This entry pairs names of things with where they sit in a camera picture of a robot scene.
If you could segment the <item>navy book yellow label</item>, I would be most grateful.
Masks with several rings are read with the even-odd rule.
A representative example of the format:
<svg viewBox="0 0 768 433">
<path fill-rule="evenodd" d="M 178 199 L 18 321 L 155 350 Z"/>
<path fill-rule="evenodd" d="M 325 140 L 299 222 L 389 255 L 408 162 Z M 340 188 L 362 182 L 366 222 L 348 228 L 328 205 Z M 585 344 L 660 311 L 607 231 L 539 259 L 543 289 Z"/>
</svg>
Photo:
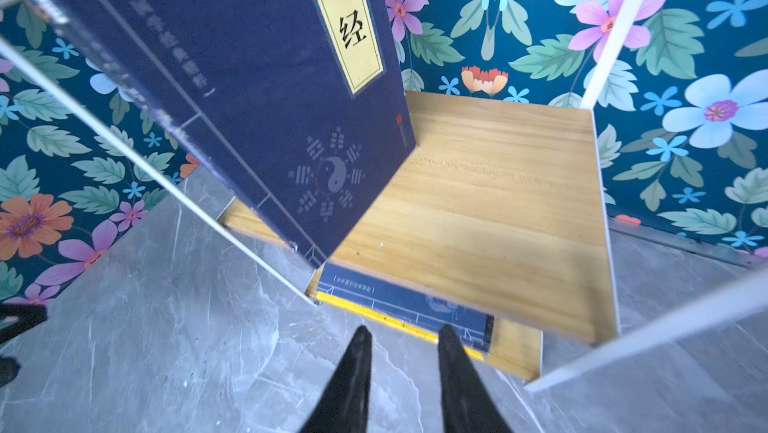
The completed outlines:
<svg viewBox="0 0 768 433">
<path fill-rule="evenodd" d="M 319 274 L 316 294 L 318 292 L 410 318 L 416 314 L 429 316 L 471 330 L 492 343 L 494 318 L 490 315 L 331 263 Z"/>
</svg>

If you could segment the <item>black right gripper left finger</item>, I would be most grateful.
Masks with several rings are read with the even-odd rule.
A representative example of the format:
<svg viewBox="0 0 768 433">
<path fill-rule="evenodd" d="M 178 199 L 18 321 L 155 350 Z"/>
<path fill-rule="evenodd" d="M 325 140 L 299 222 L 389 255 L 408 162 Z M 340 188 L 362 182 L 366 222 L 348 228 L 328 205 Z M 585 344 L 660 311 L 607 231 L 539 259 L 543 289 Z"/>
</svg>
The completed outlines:
<svg viewBox="0 0 768 433">
<path fill-rule="evenodd" d="M 372 334 L 359 326 L 300 432 L 366 432 L 372 372 Z"/>
</svg>

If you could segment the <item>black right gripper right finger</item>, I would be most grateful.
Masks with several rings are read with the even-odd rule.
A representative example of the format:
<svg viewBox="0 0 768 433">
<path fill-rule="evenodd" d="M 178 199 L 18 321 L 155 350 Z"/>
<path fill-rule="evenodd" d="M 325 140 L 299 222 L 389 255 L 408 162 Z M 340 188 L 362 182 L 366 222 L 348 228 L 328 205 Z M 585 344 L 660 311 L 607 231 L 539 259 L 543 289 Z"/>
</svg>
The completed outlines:
<svg viewBox="0 0 768 433">
<path fill-rule="evenodd" d="M 439 331 L 438 356 L 444 431 L 511 433 L 451 325 Z"/>
</svg>

